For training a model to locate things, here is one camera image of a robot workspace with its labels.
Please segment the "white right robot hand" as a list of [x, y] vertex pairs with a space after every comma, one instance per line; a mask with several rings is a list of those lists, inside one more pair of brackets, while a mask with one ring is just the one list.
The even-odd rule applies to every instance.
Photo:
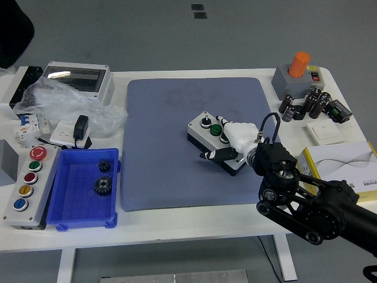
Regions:
[[253, 123], [231, 122], [222, 116], [217, 116], [217, 119], [223, 126], [230, 147], [204, 152], [200, 154], [200, 157], [213, 162], [223, 162], [233, 160], [238, 154], [242, 154], [246, 163], [251, 165], [251, 158], [257, 148], [256, 140], [259, 129]]

